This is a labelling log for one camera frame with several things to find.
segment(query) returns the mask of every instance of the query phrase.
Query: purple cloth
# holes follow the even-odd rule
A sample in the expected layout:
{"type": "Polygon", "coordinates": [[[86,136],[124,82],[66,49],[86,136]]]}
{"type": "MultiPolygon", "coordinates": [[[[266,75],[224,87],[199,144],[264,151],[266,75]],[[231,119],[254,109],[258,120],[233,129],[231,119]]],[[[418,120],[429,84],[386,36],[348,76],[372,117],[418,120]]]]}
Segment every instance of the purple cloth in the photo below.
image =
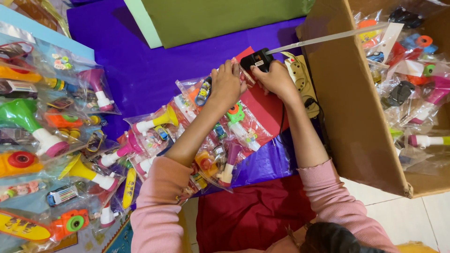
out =
{"type": "MultiPolygon", "coordinates": [[[[179,94],[177,79],[204,76],[249,46],[274,49],[298,42],[295,27],[304,21],[297,18],[169,49],[150,49],[123,0],[72,8],[67,10],[67,18],[74,40],[95,50],[95,60],[104,66],[122,112],[121,116],[106,117],[104,132],[111,139],[128,130],[123,118],[155,112],[179,94]]],[[[291,52],[301,54],[299,49],[291,52]]],[[[282,54],[275,58],[283,59],[282,54]]],[[[277,137],[239,165],[240,175],[233,186],[289,176],[295,166],[292,145],[284,146],[277,137]]]]}

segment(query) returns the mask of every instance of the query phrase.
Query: cardboard box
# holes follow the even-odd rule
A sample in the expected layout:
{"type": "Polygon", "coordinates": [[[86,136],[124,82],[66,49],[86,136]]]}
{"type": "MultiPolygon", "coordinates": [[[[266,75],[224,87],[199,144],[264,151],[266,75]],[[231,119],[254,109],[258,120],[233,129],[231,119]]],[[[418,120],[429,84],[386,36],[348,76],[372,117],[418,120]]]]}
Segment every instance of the cardboard box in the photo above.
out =
{"type": "MultiPolygon", "coordinates": [[[[304,24],[302,41],[356,28],[352,11],[369,15],[395,9],[399,1],[316,0],[304,24]]],[[[426,19],[424,35],[450,55],[450,8],[426,19]]],[[[403,172],[357,36],[303,48],[326,120],[333,161],[340,176],[386,192],[417,198],[450,191],[450,166],[439,176],[403,172]]],[[[450,129],[450,103],[441,107],[440,129],[450,129]]]]}

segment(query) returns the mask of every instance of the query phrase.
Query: hand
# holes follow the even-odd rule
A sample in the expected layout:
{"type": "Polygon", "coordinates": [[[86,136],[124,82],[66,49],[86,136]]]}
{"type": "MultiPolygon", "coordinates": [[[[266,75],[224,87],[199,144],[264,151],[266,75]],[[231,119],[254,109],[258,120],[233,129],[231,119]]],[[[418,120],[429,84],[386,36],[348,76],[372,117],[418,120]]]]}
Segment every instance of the hand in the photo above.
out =
{"type": "Polygon", "coordinates": [[[270,63],[269,72],[262,72],[257,66],[250,67],[259,86],[264,89],[265,95],[269,91],[283,100],[289,100],[293,95],[298,96],[298,90],[289,75],[288,67],[276,60],[270,63]]]}
{"type": "Polygon", "coordinates": [[[231,64],[227,60],[219,70],[211,70],[211,95],[207,101],[217,103],[221,110],[228,110],[236,104],[242,93],[247,90],[245,81],[239,79],[239,64],[231,64]]]}

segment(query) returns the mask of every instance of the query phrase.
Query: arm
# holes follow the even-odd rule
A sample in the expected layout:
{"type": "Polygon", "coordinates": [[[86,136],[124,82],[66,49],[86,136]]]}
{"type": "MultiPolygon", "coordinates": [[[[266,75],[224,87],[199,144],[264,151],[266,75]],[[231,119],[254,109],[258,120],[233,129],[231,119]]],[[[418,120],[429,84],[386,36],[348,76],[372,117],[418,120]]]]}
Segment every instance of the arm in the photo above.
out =
{"type": "Polygon", "coordinates": [[[178,225],[177,197],[189,183],[190,165],[200,145],[220,117],[238,101],[241,85],[238,65],[227,61],[212,70],[212,93],[201,113],[166,152],[154,159],[131,215],[132,252],[181,253],[183,228],[178,225]]]}
{"type": "Polygon", "coordinates": [[[256,67],[252,72],[264,88],[277,94],[286,106],[297,163],[305,168],[298,171],[311,209],[317,213],[317,221],[342,225],[367,246],[398,252],[381,225],[367,217],[363,203],[343,187],[285,66],[275,61],[269,73],[256,67]]]}

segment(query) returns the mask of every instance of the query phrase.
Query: olive green paper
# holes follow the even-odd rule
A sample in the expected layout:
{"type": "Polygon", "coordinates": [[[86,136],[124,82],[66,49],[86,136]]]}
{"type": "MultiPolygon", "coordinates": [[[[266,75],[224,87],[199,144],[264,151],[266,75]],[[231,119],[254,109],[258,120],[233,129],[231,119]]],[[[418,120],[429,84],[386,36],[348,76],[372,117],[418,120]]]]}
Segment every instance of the olive green paper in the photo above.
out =
{"type": "Polygon", "coordinates": [[[165,48],[303,17],[314,0],[142,0],[165,48]]]}

